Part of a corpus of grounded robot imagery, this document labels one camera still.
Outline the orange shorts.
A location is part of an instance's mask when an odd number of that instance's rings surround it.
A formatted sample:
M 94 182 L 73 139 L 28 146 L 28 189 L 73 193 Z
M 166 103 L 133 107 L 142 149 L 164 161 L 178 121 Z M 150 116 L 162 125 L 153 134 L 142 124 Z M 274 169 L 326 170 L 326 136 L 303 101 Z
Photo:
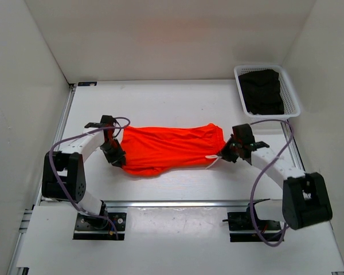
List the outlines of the orange shorts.
M 134 176 L 158 176 L 168 170 L 211 165 L 225 145 L 223 130 L 215 124 L 195 128 L 127 127 L 122 169 Z

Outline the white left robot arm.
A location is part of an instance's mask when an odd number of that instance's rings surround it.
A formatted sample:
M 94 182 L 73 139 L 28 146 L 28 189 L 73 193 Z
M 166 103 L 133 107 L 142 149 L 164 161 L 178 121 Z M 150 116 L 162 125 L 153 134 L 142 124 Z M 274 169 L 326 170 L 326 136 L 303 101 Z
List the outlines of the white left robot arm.
M 68 202 L 94 228 L 116 233 L 106 203 L 87 191 L 84 163 L 100 149 L 110 165 L 125 166 L 126 152 L 117 136 L 130 123 L 126 117 L 103 115 L 100 122 L 87 123 L 83 133 L 55 143 L 44 157 L 42 196 Z

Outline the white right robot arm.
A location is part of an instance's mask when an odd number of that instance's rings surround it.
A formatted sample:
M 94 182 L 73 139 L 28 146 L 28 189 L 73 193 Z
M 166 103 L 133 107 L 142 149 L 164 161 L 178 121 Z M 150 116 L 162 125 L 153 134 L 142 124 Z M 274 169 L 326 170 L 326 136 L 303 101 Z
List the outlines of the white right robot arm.
M 254 181 L 246 214 L 249 227 L 259 229 L 267 220 L 272 220 L 299 230 L 332 220 L 333 210 L 320 173 L 298 169 L 282 158 L 280 152 L 274 153 L 267 143 L 256 141 L 249 124 L 234 126 L 232 131 L 220 151 L 221 158 L 233 163 L 238 159 L 246 161 L 260 170 L 260 176 L 267 175 L 282 190 L 278 201 L 256 201 L 259 179 Z

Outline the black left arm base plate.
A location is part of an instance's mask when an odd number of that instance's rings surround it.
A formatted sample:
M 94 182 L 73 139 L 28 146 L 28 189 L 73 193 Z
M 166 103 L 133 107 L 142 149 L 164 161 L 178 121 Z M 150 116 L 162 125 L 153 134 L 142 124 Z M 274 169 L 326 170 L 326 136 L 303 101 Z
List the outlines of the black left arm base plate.
M 73 239 L 87 241 L 124 241 L 127 213 L 111 212 L 108 213 L 108 217 L 114 223 L 118 234 L 115 233 L 114 228 L 108 221 L 78 213 L 74 226 Z

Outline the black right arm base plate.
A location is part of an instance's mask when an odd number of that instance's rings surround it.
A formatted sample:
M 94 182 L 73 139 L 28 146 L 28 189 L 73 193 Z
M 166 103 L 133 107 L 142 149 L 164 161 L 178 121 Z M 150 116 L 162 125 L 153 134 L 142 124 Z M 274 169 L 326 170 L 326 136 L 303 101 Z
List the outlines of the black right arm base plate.
M 228 212 L 222 222 L 228 224 L 230 242 L 261 242 L 255 232 L 249 212 Z M 257 226 L 266 241 L 280 240 L 282 227 L 279 222 L 259 220 Z

